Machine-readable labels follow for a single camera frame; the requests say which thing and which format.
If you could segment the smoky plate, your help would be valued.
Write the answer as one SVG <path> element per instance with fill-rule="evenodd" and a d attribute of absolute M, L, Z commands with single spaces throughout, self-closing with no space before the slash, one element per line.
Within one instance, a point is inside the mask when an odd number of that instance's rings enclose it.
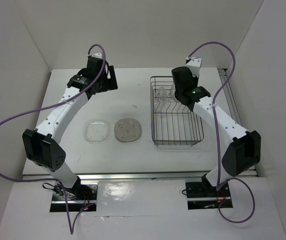
<path fill-rule="evenodd" d="M 123 118 L 114 125 L 115 138 L 121 143 L 137 141 L 142 134 L 142 128 L 138 120 L 134 118 Z"/>
<path fill-rule="evenodd" d="M 175 84 L 173 83 L 170 89 L 170 97 L 173 101 L 175 101 L 176 103 L 179 102 L 179 100 L 176 98 L 175 96 L 175 92 L 176 92 L 176 88 L 175 88 Z"/>

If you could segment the clear plate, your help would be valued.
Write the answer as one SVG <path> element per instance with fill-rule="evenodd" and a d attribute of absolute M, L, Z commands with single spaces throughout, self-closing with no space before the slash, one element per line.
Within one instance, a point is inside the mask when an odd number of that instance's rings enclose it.
<path fill-rule="evenodd" d="M 99 144 L 108 139 L 110 135 L 110 124 L 106 120 L 89 120 L 83 127 L 83 137 L 91 144 Z"/>
<path fill-rule="evenodd" d="M 154 98 L 154 111 L 156 113 L 162 112 L 163 108 L 165 107 L 167 98 L 167 92 L 164 87 L 160 87 L 156 93 Z"/>

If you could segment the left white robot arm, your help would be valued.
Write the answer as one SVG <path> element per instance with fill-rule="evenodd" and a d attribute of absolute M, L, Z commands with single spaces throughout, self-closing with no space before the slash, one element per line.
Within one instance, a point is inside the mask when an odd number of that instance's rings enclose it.
<path fill-rule="evenodd" d="M 90 55 L 87 66 L 67 83 L 59 106 L 34 130 L 23 133 L 27 158 L 60 181 L 64 195 L 71 200 L 81 195 L 81 180 L 66 164 L 60 142 L 68 125 L 93 95 L 118 88 L 114 67 L 103 60 L 100 53 Z"/>

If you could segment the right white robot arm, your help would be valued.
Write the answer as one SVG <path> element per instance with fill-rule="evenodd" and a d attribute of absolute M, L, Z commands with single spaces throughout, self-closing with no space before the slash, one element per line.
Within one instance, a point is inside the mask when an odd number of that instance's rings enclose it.
<path fill-rule="evenodd" d="M 213 103 L 188 67 L 176 67 L 171 72 L 176 99 L 219 134 L 219 164 L 201 178 L 203 194 L 213 196 L 219 185 L 260 162 L 261 136 L 255 130 L 249 132 Z"/>

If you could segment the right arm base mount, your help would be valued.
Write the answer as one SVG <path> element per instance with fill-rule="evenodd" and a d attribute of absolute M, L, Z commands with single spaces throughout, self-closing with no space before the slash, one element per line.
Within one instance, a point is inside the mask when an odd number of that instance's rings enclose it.
<path fill-rule="evenodd" d="M 181 193 L 187 197 L 189 210 L 216 209 L 220 204 L 222 208 L 233 208 L 229 185 L 226 183 L 220 191 L 206 192 L 201 182 L 186 182 Z"/>

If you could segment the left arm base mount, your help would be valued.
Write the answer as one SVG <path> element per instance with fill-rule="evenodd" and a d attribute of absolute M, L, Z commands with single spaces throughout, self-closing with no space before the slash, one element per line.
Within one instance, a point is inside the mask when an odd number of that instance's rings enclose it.
<path fill-rule="evenodd" d="M 82 193 L 81 196 L 75 196 L 67 191 L 67 201 L 69 212 L 78 212 L 82 210 L 84 212 L 95 212 L 97 209 L 97 193 L 98 183 L 91 182 L 86 184 L 89 188 L 87 193 Z M 65 213 L 65 196 L 63 194 L 62 187 L 58 184 L 51 184 L 48 182 L 43 183 L 42 187 L 52 192 L 52 199 L 50 205 L 51 213 Z"/>

